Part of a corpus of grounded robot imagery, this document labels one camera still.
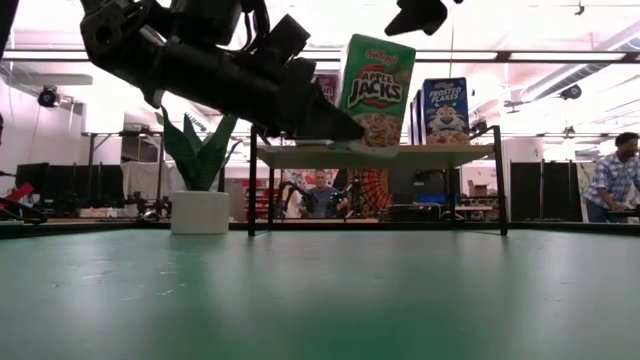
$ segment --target frosted flakes cereal box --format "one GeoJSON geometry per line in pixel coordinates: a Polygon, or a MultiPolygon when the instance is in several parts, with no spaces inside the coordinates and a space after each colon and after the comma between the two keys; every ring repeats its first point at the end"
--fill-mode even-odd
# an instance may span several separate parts
{"type": "Polygon", "coordinates": [[[427,145],[468,144],[467,79],[427,79],[422,86],[427,145]]]}
{"type": "Polygon", "coordinates": [[[339,108],[365,128],[356,141],[335,144],[368,155],[394,157],[407,107],[413,48],[353,35],[343,61],[339,108]]]}

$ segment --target table leg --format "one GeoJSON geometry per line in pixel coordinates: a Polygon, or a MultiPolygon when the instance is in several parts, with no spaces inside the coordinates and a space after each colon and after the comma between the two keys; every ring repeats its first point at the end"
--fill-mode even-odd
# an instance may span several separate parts
{"type": "Polygon", "coordinates": [[[275,170],[270,167],[269,168],[269,217],[267,220],[267,228],[271,230],[271,226],[273,225],[273,216],[274,216],[274,205],[273,205],[273,192],[275,188],[275,170]]]}
{"type": "Polygon", "coordinates": [[[500,235],[507,235],[507,202],[504,193],[504,168],[502,163],[502,136],[500,126],[493,126],[493,152],[496,160],[496,180],[498,181],[498,216],[500,235]]]}
{"type": "Polygon", "coordinates": [[[258,177],[258,130],[251,127],[251,138],[249,145],[249,236],[256,236],[256,187],[258,177]]]}
{"type": "Polygon", "coordinates": [[[87,194],[85,198],[84,206],[93,206],[93,194],[91,193],[93,185],[93,153],[95,151],[94,146],[96,144],[97,134],[91,134],[89,137],[89,161],[87,165],[87,194]]]}
{"type": "Polygon", "coordinates": [[[449,181],[449,220],[451,224],[455,224],[456,222],[456,179],[454,178],[454,169],[452,166],[449,166],[447,169],[447,180],[449,181]]]}

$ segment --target fluorescent light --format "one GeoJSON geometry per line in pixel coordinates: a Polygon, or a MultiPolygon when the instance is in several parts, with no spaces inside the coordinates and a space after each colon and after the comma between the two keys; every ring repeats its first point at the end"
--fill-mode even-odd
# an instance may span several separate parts
{"type": "Polygon", "coordinates": [[[584,61],[585,63],[589,62],[597,62],[597,61],[617,61],[622,59],[626,54],[625,53],[590,53],[590,52],[526,52],[526,53],[518,53],[514,52],[511,54],[511,60],[516,61],[584,61]]]}
{"type": "Polygon", "coordinates": [[[498,56],[497,52],[454,52],[454,60],[493,60],[498,56]]]}
{"type": "Polygon", "coordinates": [[[20,51],[5,50],[2,58],[4,61],[89,61],[89,57],[84,50],[43,50],[43,51],[20,51]]]}
{"type": "Polygon", "coordinates": [[[328,50],[328,51],[302,51],[299,54],[300,57],[309,60],[340,60],[342,57],[341,50],[328,50]]]}

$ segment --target cereal box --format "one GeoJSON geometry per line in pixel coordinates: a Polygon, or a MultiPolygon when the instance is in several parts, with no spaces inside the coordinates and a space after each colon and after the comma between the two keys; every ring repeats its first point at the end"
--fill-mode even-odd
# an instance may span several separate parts
{"type": "Polygon", "coordinates": [[[322,87],[324,97],[332,104],[336,104],[336,91],[338,89],[338,74],[320,73],[316,78],[322,87]]]}
{"type": "Polygon", "coordinates": [[[414,105],[414,101],[411,101],[411,104],[409,105],[409,109],[411,110],[411,117],[410,117],[410,123],[409,123],[409,142],[411,143],[411,145],[417,145],[418,142],[418,134],[413,132],[413,127],[416,123],[415,117],[416,117],[416,107],[414,105]]]}
{"type": "Polygon", "coordinates": [[[413,98],[413,105],[414,122],[411,124],[414,137],[413,145],[422,145],[422,139],[424,139],[426,136],[424,134],[424,122],[422,121],[422,91],[418,90],[418,92],[416,93],[416,96],[413,98]]]}
{"type": "Polygon", "coordinates": [[[467,79],[427,79],[422,86],[425,144],[468,144],[467,79]]]}
{"type": "Polygon", "coordinates": [[[351,37],[342,64],[339,107],[365,128],[365,136],[335,144],[337,148],[380,157],[398,153],[415,55],[407,46],[351,37]]]}

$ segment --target shelf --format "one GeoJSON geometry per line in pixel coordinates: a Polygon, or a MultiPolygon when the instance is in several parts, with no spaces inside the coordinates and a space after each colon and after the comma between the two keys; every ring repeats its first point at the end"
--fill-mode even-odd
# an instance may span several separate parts
{"type": "Polygon", "coordinates": [[[336,151],[325,146],[258,146],[258,158],[274,169],[375,169],[458,167],[493,153],[493,145],[401,146],[394,158],[336,151]]]}

